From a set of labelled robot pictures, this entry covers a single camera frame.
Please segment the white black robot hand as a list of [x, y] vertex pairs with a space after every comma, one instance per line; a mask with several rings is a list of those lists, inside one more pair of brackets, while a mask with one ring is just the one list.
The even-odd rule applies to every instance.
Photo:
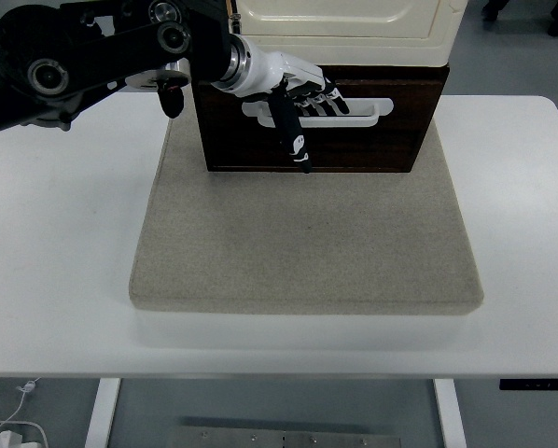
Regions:
[[242, 35], [230, 37], [229, 67], [213, 86], [245, 103], [266, 103], [282, 147], [305, 174], [312, 163], [300, 113], [310, 108], [320, 108], [328, 117], [350, 113], [319, 66], [280, 51], [265, 52]]

